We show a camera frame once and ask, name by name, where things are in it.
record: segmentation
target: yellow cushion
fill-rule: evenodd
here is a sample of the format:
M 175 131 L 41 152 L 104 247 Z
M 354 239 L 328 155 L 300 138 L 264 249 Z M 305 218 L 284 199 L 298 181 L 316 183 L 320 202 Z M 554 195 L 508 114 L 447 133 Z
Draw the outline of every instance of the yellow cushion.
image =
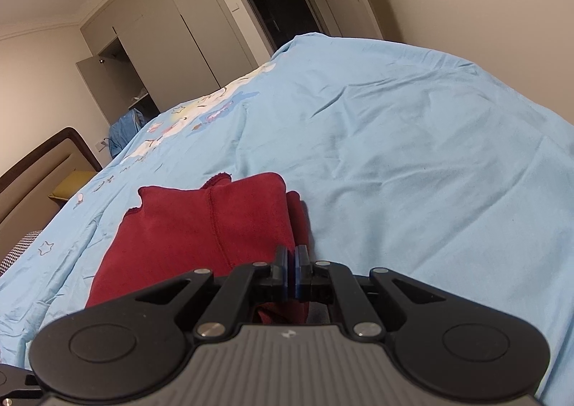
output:
M 96 174 L 96 171 L 72 171 L 48 197 L 57 200 L 70 200 Z

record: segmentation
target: white logo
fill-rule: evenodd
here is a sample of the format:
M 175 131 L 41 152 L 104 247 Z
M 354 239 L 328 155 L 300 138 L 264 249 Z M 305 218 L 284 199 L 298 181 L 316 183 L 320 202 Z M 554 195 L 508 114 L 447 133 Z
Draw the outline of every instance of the white logo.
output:
M 282 331 L 281 332 L 281 336 L 283 336 L 284 338 L 292 338 L 294 336 L 297 336 L 297 332 L 294 330 L 286 330 L 286 331 Z

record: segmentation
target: bed sheet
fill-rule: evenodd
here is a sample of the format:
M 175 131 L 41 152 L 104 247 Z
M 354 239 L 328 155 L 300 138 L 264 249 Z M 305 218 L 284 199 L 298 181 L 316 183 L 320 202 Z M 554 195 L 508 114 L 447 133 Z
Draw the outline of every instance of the bed sheet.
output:
M 296 37 L 150 122 L 63 208 L 0 277 L 0 360 L 27 366 L 38 330 L 84 307 L 139 187 L 277 172 L 306 203 L 318 258 L 528 320 L 552 351 L 541 399 L 572 404 L 573 154 L 573 126 L 469 61 Z

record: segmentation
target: dark doorway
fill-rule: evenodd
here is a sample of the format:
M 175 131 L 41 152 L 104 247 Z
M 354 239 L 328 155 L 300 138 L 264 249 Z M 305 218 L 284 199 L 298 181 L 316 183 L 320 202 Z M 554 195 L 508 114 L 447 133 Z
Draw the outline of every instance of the dark doorway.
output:
M 274 49 L 308 32 L 321 32 L 307 0 L 249 0 Z

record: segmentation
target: ribbed gray surface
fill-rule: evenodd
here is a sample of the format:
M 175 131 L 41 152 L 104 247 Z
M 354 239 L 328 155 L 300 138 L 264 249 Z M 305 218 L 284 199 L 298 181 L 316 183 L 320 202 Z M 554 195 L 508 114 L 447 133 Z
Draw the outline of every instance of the ribbed gray surface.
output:
M 49 399 L 46 406 L 64 406 Z M 383 348 L 335 326 L 244 326 L 233 340 L 197 349 L 169 385 L 130 406 L 456 406 L 414 386 Z M 501 403 L 536 406 L 530 397 Z

